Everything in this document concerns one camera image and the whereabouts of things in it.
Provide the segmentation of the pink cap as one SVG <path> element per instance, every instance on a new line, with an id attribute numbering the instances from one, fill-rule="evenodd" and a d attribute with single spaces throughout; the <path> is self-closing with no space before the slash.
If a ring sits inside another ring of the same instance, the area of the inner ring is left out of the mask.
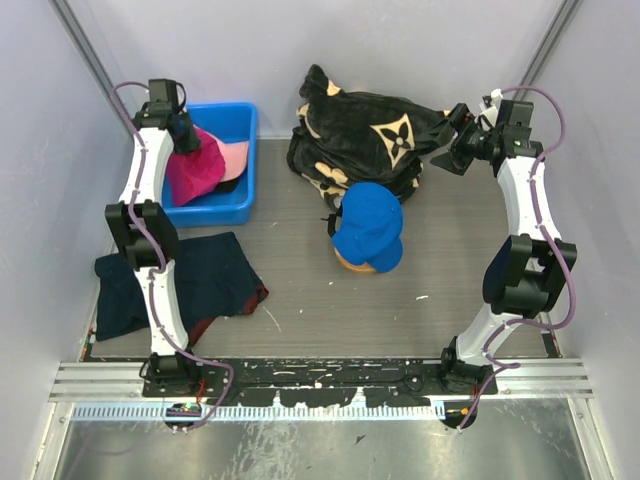
<path id="1" fill-rule="evenodd" d="M 225 143 L 219 141 L 218 147 L 225 164 L 225 172 L 220 182 L 238 179 L 247 168 L 249 142 Z"/>

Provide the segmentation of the wooden hat stand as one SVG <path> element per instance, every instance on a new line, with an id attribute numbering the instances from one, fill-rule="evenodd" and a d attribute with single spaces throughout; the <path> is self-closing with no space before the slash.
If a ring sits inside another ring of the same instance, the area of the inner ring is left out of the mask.
<path id="1" fill-rule="evenodd" d="M 376 273 L 377 270 L 372 267 L 371 265 L 369 265 L 368 263 L 363 263 L 361 265 L 354 265 L 352 263 L 349 263 L 340 253 L 337 249 L 334 250 L 335 256 L 338 260 L 338 262 L 347 270 L 355 272 L 355 273 L 360 273 L 360 274 L 373 274 Z"/>

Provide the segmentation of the blue cap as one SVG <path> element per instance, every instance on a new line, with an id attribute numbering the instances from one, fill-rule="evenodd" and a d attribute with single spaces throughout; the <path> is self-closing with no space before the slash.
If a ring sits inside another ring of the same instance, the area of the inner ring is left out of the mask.
<path id="1" fill-rule="evenodd" d="M 336 212 L 324 218 L 333 251 L 354 265 L 368 263 L 376 273 L 396 268 L 403 256 L 404 214 L 398 198 L 376 183 L 357 183 Z"/>

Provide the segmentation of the aluminium frame post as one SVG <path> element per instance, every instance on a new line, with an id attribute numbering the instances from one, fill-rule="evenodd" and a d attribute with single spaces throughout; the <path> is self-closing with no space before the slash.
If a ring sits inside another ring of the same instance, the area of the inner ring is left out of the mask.
<path id="1" fill-rule="evenodd" d="M 111 78 L 70 3 L 67 0 L 49 0 L 49 3 L 99 88 L 106 96 L 109 96 L 113 88 Z"/>
<path id="2" fill-rule="evenodd" d="M 583 4 L 583 0 L 562 0 L 560 2 L 558 9 L 519 81 L 521 86 L 532 86 L 536 83 Z"/>

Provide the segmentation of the blue plastic bin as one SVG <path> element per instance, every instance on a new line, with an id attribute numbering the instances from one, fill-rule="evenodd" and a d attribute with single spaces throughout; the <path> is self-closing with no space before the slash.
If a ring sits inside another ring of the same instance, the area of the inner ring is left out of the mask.
<path id="1" fill-rule="evenodd" d="M 228 193 L 209 193 L 183 207 L 174 205 L 169 180 L 162 206 L 176 228 L 242 225 L 249 220 L 256 193 L 258 112 L 251 103 L 188 104 L 194 124 L 227 144 L 248 143 L 247 166 Z"/>

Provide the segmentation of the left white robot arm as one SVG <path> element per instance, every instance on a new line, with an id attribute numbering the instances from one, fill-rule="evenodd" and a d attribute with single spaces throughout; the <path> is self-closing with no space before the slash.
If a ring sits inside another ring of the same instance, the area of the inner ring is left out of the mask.
<path id="1" fill-rule="evenodd" d="M 105 219 L 118 252 L 137 280 L 151 329 L 145 383 L 162 393 L 194 393 L 200 372 L 181 319 L 175 286 L 177 230 L 161 205 L 166 167 L 174 153 L 193 153 L 199 141 L 186 109 L 186 90 L 171 79 L 127 81 L 110 99 L 134 142 L 131 166 Z"/>

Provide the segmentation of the left aluminium frame post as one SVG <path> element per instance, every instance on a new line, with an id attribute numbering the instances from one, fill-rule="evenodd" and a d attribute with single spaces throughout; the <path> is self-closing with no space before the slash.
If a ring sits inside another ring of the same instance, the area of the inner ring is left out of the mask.
<path id="1" fill-rule="evenodd" d="M 70 3 L 67 0 L 49 0 L 49 3 L 99 88 L 106 96 L 109 96 L 113 88 L 111 78 Z"/>

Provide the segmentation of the right aluminium frame post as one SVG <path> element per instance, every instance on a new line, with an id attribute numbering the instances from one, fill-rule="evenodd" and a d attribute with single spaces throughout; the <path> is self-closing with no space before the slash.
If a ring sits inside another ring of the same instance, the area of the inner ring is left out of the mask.
<path id="1" fill-rule="evenodd" d="M 583 0 L 562 0 L 560 2 L 558 9 L 519 81 L 521 86 L 532 86 L 536 83 L 583 4 Z"/>

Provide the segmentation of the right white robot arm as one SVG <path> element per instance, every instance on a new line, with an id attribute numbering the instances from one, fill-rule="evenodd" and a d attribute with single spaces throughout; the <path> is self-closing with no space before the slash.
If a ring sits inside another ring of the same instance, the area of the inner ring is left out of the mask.
<path id="1" fill-rule="evenodd" d="M 442 352 L 438 379 L 452 394 L 481 385 L 511 333 L 555 307 L 577 260 L 576 246 L 563 241 L 552 218 L 543 146 L 530 138 L 533 109 L 530 102 L 487 98 L 474 116 L 466 104 L 457 104 L 443 123 L 451 144 L 431 161 L 456 175 L 475 160 L 487 162 L 503 194 L 509 229 L 485 271 L 481 309 Z"/>

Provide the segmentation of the magenta cap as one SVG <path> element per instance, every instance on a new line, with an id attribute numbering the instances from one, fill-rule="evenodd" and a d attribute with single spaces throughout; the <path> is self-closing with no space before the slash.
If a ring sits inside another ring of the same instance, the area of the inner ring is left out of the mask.
<path id="1" fill-rule="evenodd" d="M 212 192 L 226 172 L 217 140 L 199 127 L 195 127 L 195 133 L 200 148 L 186 154 L 173 153 L 166 168 L 172 202 L 177 207 Z"/>

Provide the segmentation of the black patterned plush blanket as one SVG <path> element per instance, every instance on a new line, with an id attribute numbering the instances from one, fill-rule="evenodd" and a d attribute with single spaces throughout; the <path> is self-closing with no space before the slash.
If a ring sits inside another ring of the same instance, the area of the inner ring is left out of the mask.
<path id="1" fill-rule="evenodd" d="M 384 186 L 403 203 L 420 186 L 422 158 L 449 142 L 448 110 L 403 97 L 347 92 L 317 64 L 299 89 L 303 104 L 286 162 L 306 179 L 328 208 L 339 208 L 353 185 Z"/>

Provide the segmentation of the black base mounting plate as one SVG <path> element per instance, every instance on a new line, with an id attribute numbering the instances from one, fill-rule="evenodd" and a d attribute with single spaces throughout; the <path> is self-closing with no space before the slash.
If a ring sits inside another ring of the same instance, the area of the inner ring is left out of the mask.
<path id="1" fill-rule="evenodd" d="M 207 405 L 345 407 L 358 394 L 368 408 L 417 407 L 433 396 L 477 395 L 490 368 L 469 372 L 421 358 L 231 358 L 216 366 L 175 356 L 139 370 L 143 396 L 197 397 Z"/>

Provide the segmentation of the navy blue cloth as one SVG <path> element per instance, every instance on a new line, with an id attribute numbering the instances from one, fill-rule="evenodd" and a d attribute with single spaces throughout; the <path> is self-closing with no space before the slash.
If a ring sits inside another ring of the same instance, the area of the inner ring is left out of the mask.
<path id="1" fill-rule="evenodd" d="M 96 340 L 147 328 L 143 294 L 127 261 L 119 254 L 103 256 L 95 261 L 94 271 L 100 284 Z M 232 232 L 182 240 L 174 275 L 181 319 L 192 345 L 215 319 L 250 315 L 269 295 Z"/>

